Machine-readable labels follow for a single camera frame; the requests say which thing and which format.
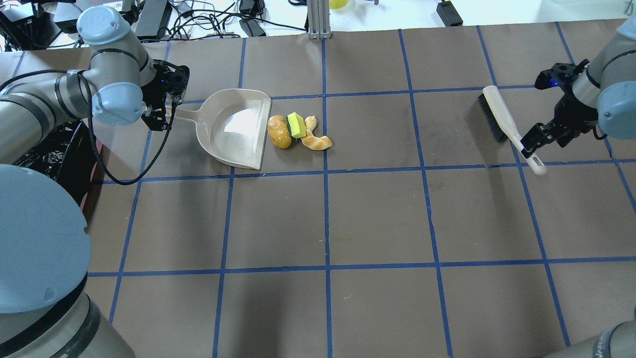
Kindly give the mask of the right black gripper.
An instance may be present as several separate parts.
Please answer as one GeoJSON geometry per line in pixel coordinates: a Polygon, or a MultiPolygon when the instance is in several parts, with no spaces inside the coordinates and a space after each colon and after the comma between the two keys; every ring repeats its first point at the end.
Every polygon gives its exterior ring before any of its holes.
{"type": "Polygon", "coordinates": [[[587,67],[590,61],[579,64],[555,63],[536,78],[534,88],[560,88],[563,96],[554,108],[554,118],[547,124],[536,123],[523,137],[522,156],[529,159],[538,149],[556,142],[562,149],[581,134],[593,132],[599,140],[598,111],[593,100],[599,84],[591,79],[587,67]]]}

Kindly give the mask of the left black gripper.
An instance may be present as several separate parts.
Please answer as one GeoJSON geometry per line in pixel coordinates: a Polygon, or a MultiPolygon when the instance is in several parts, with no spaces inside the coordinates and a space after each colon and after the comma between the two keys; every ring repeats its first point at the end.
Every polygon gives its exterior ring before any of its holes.
{"type": "Polygon", "coordinates": [[[168,131],[172,125],[166,119],[175,118],[175,111],[182,104],[188,86],[188,66],[177,66],[164,60],[153,60],[150,68],[155,71],[153,79],[142,86],[142,102],[146,105],[141,120],[150,131],[168,131]]]}

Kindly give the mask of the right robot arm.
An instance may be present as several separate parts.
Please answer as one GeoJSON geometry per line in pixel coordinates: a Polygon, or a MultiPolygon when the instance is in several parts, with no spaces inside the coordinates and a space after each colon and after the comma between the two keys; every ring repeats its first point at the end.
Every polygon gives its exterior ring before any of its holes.
{"type": "Polygon", "coordinates": [[[554,141],[565,147],[586,132],[593,132],[597,140],[635,138],[635,42],[635,18],[630,17],[593,60],[555,64],[538,75],[537,89],[558,86],[563,97],[552,120],[535,124],[523,136],[525,158],[554,141]]]}

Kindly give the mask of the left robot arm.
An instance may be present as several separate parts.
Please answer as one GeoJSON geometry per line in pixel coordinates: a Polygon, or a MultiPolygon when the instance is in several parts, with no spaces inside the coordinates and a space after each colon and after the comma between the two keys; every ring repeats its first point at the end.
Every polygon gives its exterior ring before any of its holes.
{"type": "Polygon", "coordinates": [[[91,238],[81,203],[100,156],[95,122],[141,119],[169,134],[189,69],[153,59],[122,14],[93,6],[77,20],[86,70],[32,71],[1,86],[1,356],[134,358],[87,294],[91,238]]]}

